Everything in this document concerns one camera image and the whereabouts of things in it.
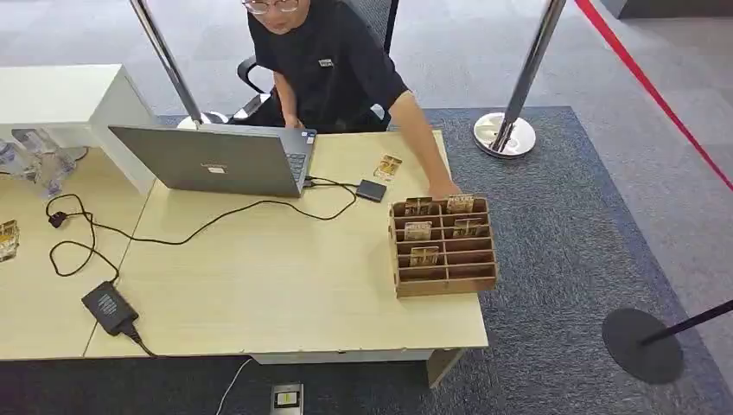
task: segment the man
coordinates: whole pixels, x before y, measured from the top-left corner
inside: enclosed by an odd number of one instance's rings
[[[423,111],[366,24],[342,0],[243,0],[257,62],[275,77],[270,125],[368,131],[388,110],[430,181],[433,197],[460,194]],[[266,108],[260,111],[267,113]]]

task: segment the laptop keyboard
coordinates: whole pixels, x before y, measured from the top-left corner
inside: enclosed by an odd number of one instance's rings
[[[305,169],[305,155],[304,154],[287,154],[288,162],[290,163],[290,171],[293,172],[293,178],[296,182],[300,180],[300,176],[303,174]]]

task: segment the laptop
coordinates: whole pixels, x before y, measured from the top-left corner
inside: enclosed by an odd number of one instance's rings
[[[110,125],[168,188],[300,197],[315,130],[206,124],[197,130]]]

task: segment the white cable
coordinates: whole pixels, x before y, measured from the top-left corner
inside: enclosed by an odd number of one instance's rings
[[[219,409],[216,410],[216,415],[221,414],[221,408],[224,407],[224,399],[226,399],[226,396],[229,394],[229,391],[232,390],[232,386],[234,386],[234,382],[237,381],[237,378],[239,377],[239,372],[242,371],[242,369],[247,366],[247,363],[252,361],[252,358],[247,359],[244,363],[242,363],[242,366],[237,369],[237,373],[234,374],[234,379],[232,379],[232,383],[229,384],[229,387],[226,389],[226,392],[224,392],[224,396],[221,397],[221,402],[219,402]]]

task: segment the black t-shirt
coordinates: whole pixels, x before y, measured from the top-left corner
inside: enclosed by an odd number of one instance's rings
[[[250,15],[257,63],[282,74],[306,125],[332,125],[374,104],[389,110],[407,86],[363,20],[340,0],[311,0],[305,22],[272,34]]]

